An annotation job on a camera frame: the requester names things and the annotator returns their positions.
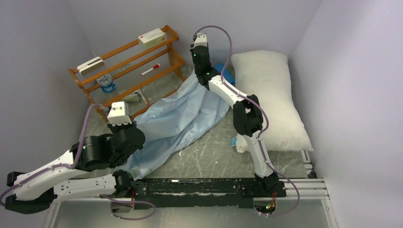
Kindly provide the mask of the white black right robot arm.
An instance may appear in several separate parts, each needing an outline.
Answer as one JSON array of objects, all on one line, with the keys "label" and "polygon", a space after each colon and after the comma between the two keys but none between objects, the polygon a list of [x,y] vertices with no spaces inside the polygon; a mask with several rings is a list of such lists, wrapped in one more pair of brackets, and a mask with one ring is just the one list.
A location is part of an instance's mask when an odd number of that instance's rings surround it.
[{"label": "white black right robot arm", "polygon": [[194,70],[199,83],[214,92],[233,109],[233,124],[241,135],[252,156],[255,167],[256,189],[259,195],[269,196],[278,183],[278,175],[273,171],[267,149],[261,138],[263,115],[256,95],[246,95],[231,84],[212,67],[207,45],[190,46]]}]

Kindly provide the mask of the light blue pillowcase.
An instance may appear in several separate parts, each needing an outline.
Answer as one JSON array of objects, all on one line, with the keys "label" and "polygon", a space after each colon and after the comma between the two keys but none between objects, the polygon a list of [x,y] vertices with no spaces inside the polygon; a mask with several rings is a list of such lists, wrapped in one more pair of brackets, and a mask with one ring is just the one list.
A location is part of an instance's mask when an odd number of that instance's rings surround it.
[{"label": "light blue pillowcase", "polygon": [[162,166],[176,151],[202,137],[228,112],[230,106],[216,93],[199,84],[192,72],[172,95],[155,102],[134,120],[145,143],[120,169],[134,180]]}]

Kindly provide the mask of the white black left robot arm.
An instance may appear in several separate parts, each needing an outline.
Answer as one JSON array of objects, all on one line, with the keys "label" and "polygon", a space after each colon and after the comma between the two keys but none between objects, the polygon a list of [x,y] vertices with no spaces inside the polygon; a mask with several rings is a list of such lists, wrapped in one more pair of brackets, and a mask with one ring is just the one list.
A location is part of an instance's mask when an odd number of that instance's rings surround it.
[{"label": "white black left robot arm", "polygon": [[87,136],[35,171],[10,172],[9,189],[0,196],[1,206],[20,214],[34,214],[47,210],[52,202],[95,195],[128,196],[134,181],[126,171],[117,170],[98,178],[77,178],[92,171],[120,167],[143,148],[145,135],[136,123],[108,127],[111,133]]}]

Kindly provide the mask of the white pillow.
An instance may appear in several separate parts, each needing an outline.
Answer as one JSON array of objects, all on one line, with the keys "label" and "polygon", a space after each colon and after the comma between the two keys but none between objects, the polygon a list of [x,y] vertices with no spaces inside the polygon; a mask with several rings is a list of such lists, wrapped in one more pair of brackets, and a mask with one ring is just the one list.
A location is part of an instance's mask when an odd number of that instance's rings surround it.
[{"label": "white pillow", "polygon": [[312,151],[310,138],[294,106],[288,56],[255,50],[231,56],[235,86],[259,99],[269,128],[262,134],[268,151]]}]

